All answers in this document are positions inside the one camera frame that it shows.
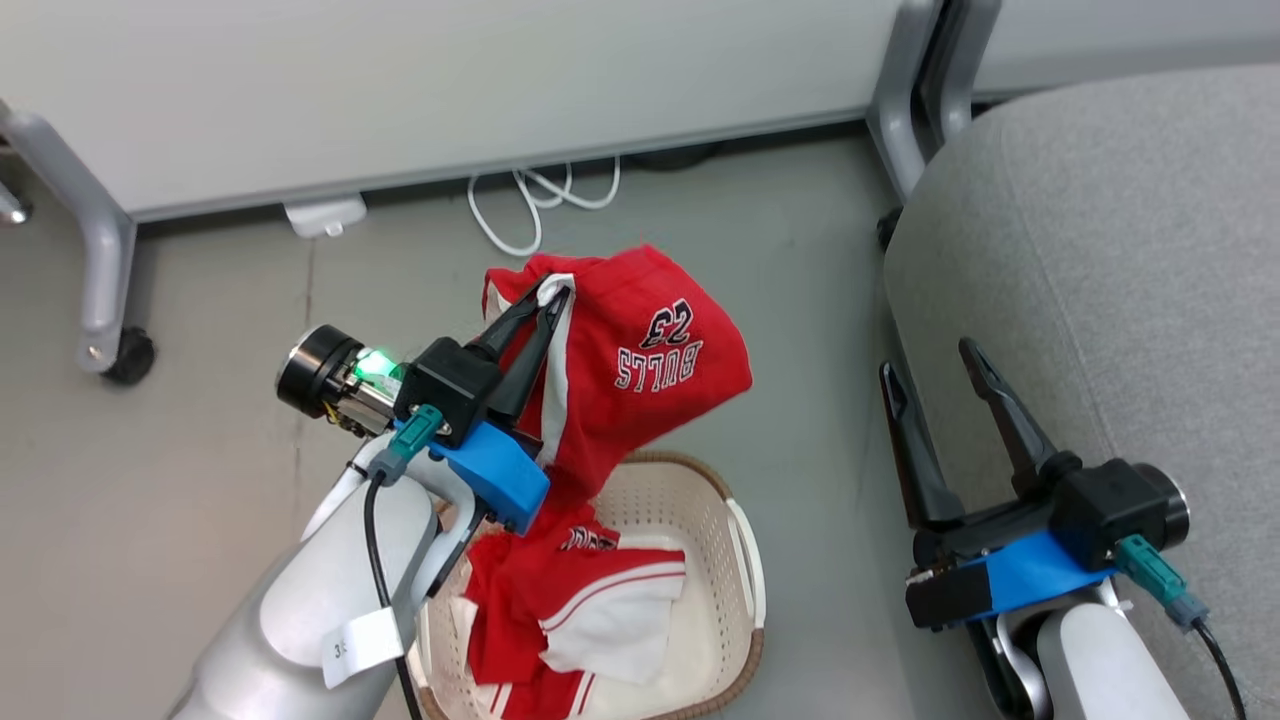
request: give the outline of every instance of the tile floor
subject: tile floor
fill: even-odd
[[[452,186],[375,197],[338,238],[300,240],[278,209],[150,228],[131,311],[160,356],[120,391],[73,361],[77,229],[24,179],[36,218],[0,229],[0,697],[13,717],[163,717],[355,448],[275,400],[288,347],[317,323],[403,352],[472,333],[485,268],[517,261]],[[518,242],[518,195],[483,187]],[[995,717],[965,641],[915,630],[901,600],[910,534],[874,384],[891,204],[854,127],[626,172],[607,210],[544,215],[549,252],[668,252],[751,351],[749,395],[655,443],[719,469],[760,543],[767,650],[727,720]],[[407,716],[389,697],[379,719]]]

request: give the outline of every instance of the gray fabric cushion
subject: gray fabric cushion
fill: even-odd
[[[1251,717],[1280,717],[1280,67],[1025,97],[929,164],[886,291],[946,478],[1012,497],[956,341],[977,338],[1060,448],[1152,462],[1192,509],[1169,553],[1212,609]],[[1229,717],[1210,656],[1132,614],[1192,717]]]

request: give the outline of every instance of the caster wheel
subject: caster wheel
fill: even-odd
[[[893,231],[897,229],[897,219],[902,217],[902,208],[893,208],[884,217],[876,222],[876,238],[881,243],[881,250],[888,250],[888,241],[893,240]]]
[[[115,364],[102,372],[102,377],[114,384],[132,387],[142,382],[156,361],[156,345],[142,328],[120,331],[120,350]]]

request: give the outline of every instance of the white tag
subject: white tag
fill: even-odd
[[[324,687],[333,689],[347,678],[404,655],[396,614],[390,607],[356,618],[320,641]]]

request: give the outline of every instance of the beige plastic basket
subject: beige plastic basket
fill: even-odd
[[[764,650],[764,574],[746,515],[705,464],[675,452],[641,451],[609,475],[595,500],[599,520],[621,547],[685,551],[686,579],[672,606],[662,674],[639,687],[598,678],[585,720],[685,720],[714,712],[751,682]],[[424,611],[417,647],[433,720],[490,720],[467,670],[449,598],[462,593],[460,562]]]

